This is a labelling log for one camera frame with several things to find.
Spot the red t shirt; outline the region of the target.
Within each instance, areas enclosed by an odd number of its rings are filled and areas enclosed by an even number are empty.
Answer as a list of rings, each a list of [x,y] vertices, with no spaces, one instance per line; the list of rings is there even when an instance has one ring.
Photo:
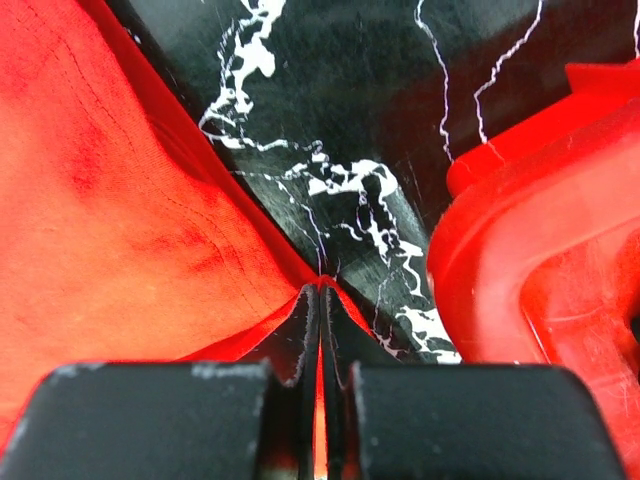
[[[76,363],[235,362],[315,273],[102,1],[1,5],[1,458]],[[313,477],[329,477],[322,348]]]

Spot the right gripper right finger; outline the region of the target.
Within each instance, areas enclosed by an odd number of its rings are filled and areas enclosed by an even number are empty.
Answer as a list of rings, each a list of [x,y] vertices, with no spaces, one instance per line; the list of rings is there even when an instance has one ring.
[[[320,291],[332,479],[623,479],[601,412],[571,371],[404,364]]]

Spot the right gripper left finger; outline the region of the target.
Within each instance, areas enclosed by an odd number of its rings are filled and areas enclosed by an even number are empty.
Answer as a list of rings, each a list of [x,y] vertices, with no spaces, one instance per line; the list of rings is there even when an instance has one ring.
[[[319,292],[235,362],[76,363],[39,384],[5,479],[310,479]]]

